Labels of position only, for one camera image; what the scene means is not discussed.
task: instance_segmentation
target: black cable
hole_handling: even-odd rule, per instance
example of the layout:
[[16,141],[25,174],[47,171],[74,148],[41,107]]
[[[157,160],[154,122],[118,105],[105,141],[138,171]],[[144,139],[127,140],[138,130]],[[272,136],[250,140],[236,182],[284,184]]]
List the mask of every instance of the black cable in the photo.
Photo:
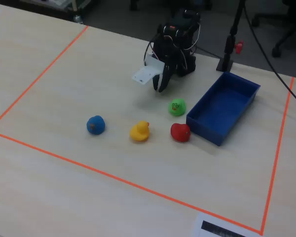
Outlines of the black cable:
[[216,54],[214,54],[214,53],[211,53],[210,51],[207,51],[207,50],[201,48],[200,46],[196,46],[196,48],[198,48],[199,50],[202,50],[202,51],[205,52],[205,53],[208,53],[208,54],[210,54],[210,55],[213,55],[213,56],[216,57],[216,58],[222,58],[222,57],[219,57],[218,55],[216,55]]
[[280,75],[278,75],[278,73],[275,71],[275,69],[274,69],[274,67],[272,66],[270,60],[268,59],[268,57],[267,57],[265,51],[263,50],[262,45],[260,44],[260,42],[259,42],[259,40],[258,40],[258,38],[257,38],[257,36],[256,36],[256,33],[254,32],[254,30],[253,30],[253,28],[252,28],[251,22],[250,22],[250,20],[249,20],[248,14],[247,14],[246,5],[244,5],[244,12],[245,12],[245,16],[246,16],[247,22],[248,22],[248,24],[249,24],[250,30],[251,30],[251,32],[252,32],[252,34],[253,34],[253,37],[255,38],[255,40],[256,40],[256,42],[257,42],[257,44],[258,44],[258,46],[259,46],[259,48],[260,48],[260,50],[261,50],[261,52],[262,52],[262,54],[263,54],[263,56],[265,57],[265,59],[266,59],[266,61],[267,61],[267,63],[268,63],[268,65],[270,66],[270,68],[272,69],[272,71],[275,73],[275,75],[278,77],[278,79],[283,83],[283,85],[286,87],[286,89],[287,89],[287,90],[292,94],[292,96],[295,97],[295,99],[296,99],[296,95],[295,95],[295,94],[292,92],[292,90],[286,85],[286,83],[283,81],[283,79],[280,77]]
[[145,54],[144,54],[144,62],[145,62],[145,59],[146,59],[146,54],[147,54],[147,51],[148,51],[148,48],[149,48],[149,46],[150,46],[150,44],[157,38],[159,36],[159,34],[156,34],[150,41],[149,41],[149,43],[148,43],[148,45],[147,45],[147,48],[146,48],[146,50],[145,50]]

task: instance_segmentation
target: wooden table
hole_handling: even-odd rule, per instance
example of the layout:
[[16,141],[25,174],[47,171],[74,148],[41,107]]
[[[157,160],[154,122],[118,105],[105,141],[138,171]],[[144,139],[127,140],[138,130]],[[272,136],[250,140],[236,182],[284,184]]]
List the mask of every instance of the wooden table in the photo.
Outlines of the wooden table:
[[[223,146],[178,144],[170,127],[185,117],[168,103],[184,98],[189,111],[220,76],[218,59],[197,55],[196,71],[160,94],[131,80],[147,42],[0,9],[0,235],[190,236],[202,211],[296,236],[296,101],[273,73],[234,64],[261,85],[252,106]],[[20,31],[29,36],[12,37]],[[85,127],[94,115],[107,124],[97,137]],[[143,119],[151,137],[133,143]]]

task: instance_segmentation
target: red toy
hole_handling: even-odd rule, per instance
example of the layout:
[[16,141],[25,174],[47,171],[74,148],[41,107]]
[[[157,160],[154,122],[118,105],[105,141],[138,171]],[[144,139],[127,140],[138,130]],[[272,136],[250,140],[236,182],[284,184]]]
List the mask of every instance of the red toy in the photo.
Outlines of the red toy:
[[186,124],[174,123],[171,126],[171,136],[178,142],[187,142],[191,132]]
[[240,54],[241,53],[242,47],[243,47],[243,40],[241,40],[239,43],[237,43],[235,45],[235,49],[236,49],[236,53],[237,54]]

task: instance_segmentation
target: orange tape line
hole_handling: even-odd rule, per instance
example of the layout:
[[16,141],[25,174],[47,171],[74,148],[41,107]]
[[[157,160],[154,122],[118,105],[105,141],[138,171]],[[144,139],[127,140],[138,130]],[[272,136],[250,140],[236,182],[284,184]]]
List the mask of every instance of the orange tape line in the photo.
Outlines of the orange tape line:
[[11,137],[8,137],[8,136],[2,135],[2,134],[0,134],[0,137],[3,137],[3,138],[8,139],[8,140],[10,140],[10,141],[16,142],[16,143],[21,144],[21,145],[23,145],[23,146],[26,146],[26,147],[32,148],[32,149],[37,150],[37,151],[39,151],[39,152],[45,153],[45,154],[47,154],[47,155],[50,155],[50,156],[53,156],[53,157],[56,157],[56,158],[62,159],[62,160],[67,161],[67,162],[69,162],[69,163],[72,163],[72,164],[75,164],[75,165],[81,166],[81,167],[83,167],[83,168],[86,168],[86,169],[92,170],[92,171],[97,172],[97,173],[99,173],[99,174],[105,175],[105,176],[107,176],[107,177],[110,177],[110,178],[112,178],[112,179],[118,180],[118,181],[123,182],[123,183],[125,183],[125,184],[131,185],[131,186],[133,186],[133,187],[135,187],[135,188],[138,188],[138,189],[144,190],[144,191],[146,191],[146,192],[148,192],[148,193],[151,193],[151,194],[157,195],[157,196],[159,196],[159,197],[165,198],[165,199],[167,199],[167,200],[170,200],[170,201],[176,202],[176,203],[181,204],[181,205],[183,205],[183,206],[187,206],[187,207],[192,208],[192,209],[194,209],[194,210],[197,210],[197,211],[200,211],[200,212],[206,213],[206,214],[208,214],[208,215],[211,215],[211,216],[217,217],[217,218],[222,219],[222,220],[224,220],[224,221],[230,222],[230,223],[232,223],[232,224],[234,224],[234,225],[237,225],[237,226],[240,226],[240,227],[242,227],[242,228],[245,228],[245,229],[247,229],[247,230],[249,230],[249,231],[252,231],[252,232],[255,232],[255,233],[258,233],[258,234],[260,233],[259,230],[256,230],[256,229],[254,229],[254,228],[252,228],[252,227],[246,226],[246,225],[241,224],[241,223],[239,223],[239,222],[236,222],[236,221],[230,220],[230,219],[228,219],[228,218],[225,218],[225,217],[223,217],[223,216],[217,215],[217,214],[215,214],[215,213],[213,213],[213,212],[210,212],[210,211],[204,210],[204,209],[202,209],[202,208],[199,208],[199,207],[196,207],[196,206],[190,205],[190,204],[188,204],[188,203],[186,203],[186,202],[183,202],[183,201],[180,201],[180,200],[174,199],[174,198],[172,198],[172,197],[166,196],[166,195],[164,195],[164,194],[158,193],[158,192],[153,191],[153,190],[151,190],[151,189],[147,189],[147,188],[145,188],[145,187],[143,187],[143,186],[140,186],[140,185],[138,185],[138,184],[132,183],[132,182],[130,182],[130,181],[127,181],[127,180],[125,180],[125,179],[119,178],[119,177],[117,177],[117,176],[115,176],[115,175],[112,175],[112,174],[106,173],[106,172],[104,172],[104,171],[98,170],[98,169],[96,169],[96,168],[90,167],[90,166],[88,166],[88,165],[86,165],[86,164],[83,164],[83,163],[77,162],[77,161],[72,160],[72,159],[68,159],[68,158],[62,157],[62,156],[60,156],[60,155],[57,155],[57,154],[54,154],[54,153],[51,153],[51,152],[48,152],[48,151],[45,151],[45,150],[43,150],[43,149],[41,149],[41,148],[38,148],[38,147],[32,146],[32,145],[30,145],[30,144],[27,144],[27,143],[25,143],[25,142],[21,142],[21,141],[19,141],[19,140],[16,140],[16,139],[14,139],[14,138],[11,138]]
[[[290,89],[291,90],[293,88],[294,80],[295,80],[295,78],[293,77],[292,80],[291,80],[291,85],[290,85]],[[270,186],[268,188],[268,194],[267,194],[267,199],[266,199],[266,204],[265,204],[265,209],[264,209],[264,214],[263,214],[263,219],[262,219],[261,232],[260,232],[260,235],[261,236],[264,233],[264,228],[265,228],[265,223],[266,223],[268,208],[270,206],[270,201],[271,201],[271,196],[272,196],[272,190],[273,190],[273,184],[274,184],[274,178],[275,178],[276,167],[277,167],[277,162],[278,162],[278,156],[279,156],[280,150],[281,150],[281,143],[282,143],[282,137],[283,137],[283,132],[284,132],[286,114],[287,114],[288,106],[290,104],[290,97],[291,97],[291,94],[288,93],[287,100],[286,100],[286,105],[285,105],[285,110],[284,110],[284,113],[283,113],[283,119],[282,119],[282,125],[281,125],[280,135],[278,137],[278,142],[277,142],[277,148],[276,148],[276,154],[275,154],[275,160],[274,160],[274,165],[273,165],[273,170],[272,170],[272,176],[271,176]]]
[[77,41],[78,38],[88,29],[88,26],[84,27],[84,29],[79,33],[79,35],[76,36],[76,38],[71,41],[70,44],[67,45],[67,47],[54,59],[54,61],[51,62],[51,64],[48,65],[48,67],[33,81],[28,88],[26,88],[25,91],[9,106],[9,108],[4,111],[4,113],[0,116],[0,120],[12,109],[12,107],[26,94],[26,92],[31,89],[31,87],[50,69],[51,66],[73,45],[74,42]]

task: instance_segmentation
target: blue plastic bin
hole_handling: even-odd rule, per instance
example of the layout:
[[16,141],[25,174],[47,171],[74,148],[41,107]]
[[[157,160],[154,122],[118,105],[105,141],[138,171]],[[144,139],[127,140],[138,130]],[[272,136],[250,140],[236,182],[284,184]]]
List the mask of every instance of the blue plastic bin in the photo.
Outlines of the blue plastic bin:
[[190,130],[220,146],[260,85],[223,73],[186,116]]

